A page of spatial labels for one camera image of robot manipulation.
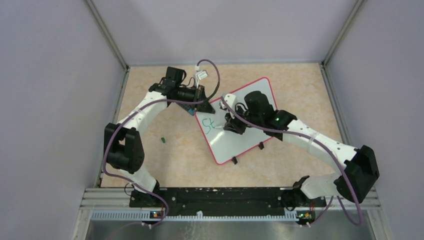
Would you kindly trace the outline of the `pink framed whiteboard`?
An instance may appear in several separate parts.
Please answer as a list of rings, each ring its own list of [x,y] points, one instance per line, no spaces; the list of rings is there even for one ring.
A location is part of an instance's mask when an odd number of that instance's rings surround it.
[[[253,91],[260,91],[266,95],[273,108],[277,108],[272,85],[267,77],[252,81],[230,93],[236,95],[237,102],[245,104],[245,95]],[[228,112],[220,109],[219,101],[220,99],[215,99],[210,102],[215,109],[214,114],[196,112],[194,115],[213,159],[218,165],[258,147],[260,142],[264,143],[271,139],[262,130],[256,128],[247,128],[242,135],[223,130],[223,128],[213,128],[213,126],[221,126],[226,123],[225,115]]]

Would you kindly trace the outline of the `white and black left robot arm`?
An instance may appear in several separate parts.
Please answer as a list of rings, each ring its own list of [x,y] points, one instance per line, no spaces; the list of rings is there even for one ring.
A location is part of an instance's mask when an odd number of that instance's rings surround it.
[[[205,87],[198,79],[194,80],[193,86],[184,85],[186,75],[185,70],[169,66],[165,76],[149,87],[143,100],[128,116],[118,123],[108,123],[104,129],[103,164],[119,170],[123,174],[121,178],[142,193],[141,200],[149,207],[160,202],[161,194],[155,190],[157,180],[144,166],[144,131],[171,103],[214,113]]]

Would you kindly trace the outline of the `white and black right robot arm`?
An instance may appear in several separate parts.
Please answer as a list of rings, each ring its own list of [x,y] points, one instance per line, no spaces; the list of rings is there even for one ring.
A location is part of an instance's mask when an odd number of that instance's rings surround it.
[[[228,93],[219,100],[226,111],[224,130],[243,135],[247,128],[263,131],[267,136],[298,146],[321,161],[334,173],[305,176],[294,183],[293,200],[307,206],[313,199],[339,196],[361,204],[380,176],[374,150],[363,145],[354,147],[334,140],[306,125],[294,114],[276,109],[259,90],[238,102]]]

